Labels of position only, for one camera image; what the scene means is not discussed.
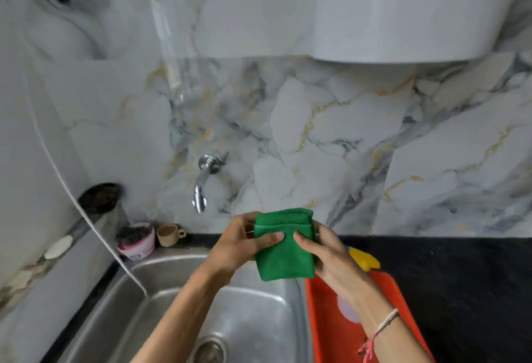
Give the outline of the small beige cup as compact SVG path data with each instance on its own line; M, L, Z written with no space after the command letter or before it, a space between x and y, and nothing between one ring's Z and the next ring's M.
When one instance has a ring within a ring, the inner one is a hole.
M155 233L162 247L172 247L187 236L187 232L176 223L162 224Z

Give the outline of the black round soap dish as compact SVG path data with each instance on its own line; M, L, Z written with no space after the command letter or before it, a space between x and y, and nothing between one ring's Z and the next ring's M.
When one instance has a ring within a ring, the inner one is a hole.
M78 203L87 214L106 214L116 207L122 193L122 185L106 182L87 189Z

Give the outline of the pink tub with scrubber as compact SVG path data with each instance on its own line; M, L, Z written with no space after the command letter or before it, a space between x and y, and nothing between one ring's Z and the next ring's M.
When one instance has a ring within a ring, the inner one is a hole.
M155 249L155 230L148 222L122 226L116 231L118 252L131 261L147 258Z

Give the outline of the orange plastic tray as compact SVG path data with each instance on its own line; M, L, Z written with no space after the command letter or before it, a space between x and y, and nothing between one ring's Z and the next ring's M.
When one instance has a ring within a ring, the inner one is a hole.
M403 322L434 362L393 277L382 271L370 271L369 277L389 302L398 308ZM305 279L305 285L315 363L363 363L358 351L367 336L361 324L352 322L343 315L336 293L321 278Z

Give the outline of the person's right forearm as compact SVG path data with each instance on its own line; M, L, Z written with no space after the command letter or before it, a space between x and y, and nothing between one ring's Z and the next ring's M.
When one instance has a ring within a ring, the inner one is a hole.
M366 308L354 309L368 337L360 349L363 363L432 363L429 355L404 324L396 309L375 287Z

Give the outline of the chrome wall tap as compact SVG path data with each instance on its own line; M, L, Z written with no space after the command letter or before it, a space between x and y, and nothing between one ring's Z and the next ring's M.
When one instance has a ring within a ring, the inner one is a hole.
M199 158L198 166L200 172L195 180L192 204L197 213L203 213L207 206L204 187L208 178L221 170L222 161L214 155L206 154Z

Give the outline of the white round plate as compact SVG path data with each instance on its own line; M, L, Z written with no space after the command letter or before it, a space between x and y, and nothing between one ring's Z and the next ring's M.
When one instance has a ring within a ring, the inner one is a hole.
M343 299L341 296L337 296L337 306L342 316L349 322L354 324L361 324L361 317L352 307L349 301Z

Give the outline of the white oval soap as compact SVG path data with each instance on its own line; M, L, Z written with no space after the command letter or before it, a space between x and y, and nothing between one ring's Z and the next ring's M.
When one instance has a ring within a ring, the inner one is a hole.
M61 239L53 243L43 254L45 260L54 260L60 258L65 252L67 252L74 242L74 238L71 235L66 235Z

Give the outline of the sink drain strainer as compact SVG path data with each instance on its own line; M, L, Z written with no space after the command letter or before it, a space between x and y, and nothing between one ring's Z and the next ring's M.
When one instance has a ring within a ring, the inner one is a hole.
M216 335L207 335L197 340L188 363L227 363L228 356L226 342Z

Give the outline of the green cloth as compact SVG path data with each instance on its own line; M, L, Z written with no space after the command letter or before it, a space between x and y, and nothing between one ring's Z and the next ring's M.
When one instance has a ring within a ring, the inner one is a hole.
M283 240L255 256L260 278L263 281L314 279L316 258L298 246L294 239L295 232L311 241L316 239L313 211L298 207L256 215L255 238L277 232L284 234Z

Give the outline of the person's left forearm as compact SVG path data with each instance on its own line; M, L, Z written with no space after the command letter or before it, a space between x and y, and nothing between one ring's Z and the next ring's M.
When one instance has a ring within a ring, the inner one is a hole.
M209 309L225 285L202 264L130 363L187 363Z

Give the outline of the person's left hand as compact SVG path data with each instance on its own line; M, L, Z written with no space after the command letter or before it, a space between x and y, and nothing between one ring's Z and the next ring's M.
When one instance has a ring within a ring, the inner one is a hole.
M250 212L231 218L215 246L211 249L204 266L206 271L223 284L228 284L237 269L254 259L253 234L256 216L260 212Z

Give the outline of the stainless steel sink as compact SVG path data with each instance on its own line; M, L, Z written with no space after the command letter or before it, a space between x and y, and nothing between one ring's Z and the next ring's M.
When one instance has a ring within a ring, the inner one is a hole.
M58 363L130 363L190 275L201 248L157 250L115 275ZM314 363L302 279L262 281L255 262L215 296L188 363Z

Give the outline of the yellow plastic item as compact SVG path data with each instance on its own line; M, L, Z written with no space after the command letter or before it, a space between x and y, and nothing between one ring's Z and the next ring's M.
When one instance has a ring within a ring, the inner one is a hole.
M364 272L372 270L381 270L380 262L371 254L360 251L353 247L348 247L349 255L355 260Z

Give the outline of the person's right hand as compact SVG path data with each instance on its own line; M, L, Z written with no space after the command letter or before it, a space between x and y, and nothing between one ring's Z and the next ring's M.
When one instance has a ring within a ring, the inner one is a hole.
M315 270L318 276L339 296L353 306L366 308L375 296L375 287L367 274L349 255L336 233L317 224L318 240L323 246L323 256Z

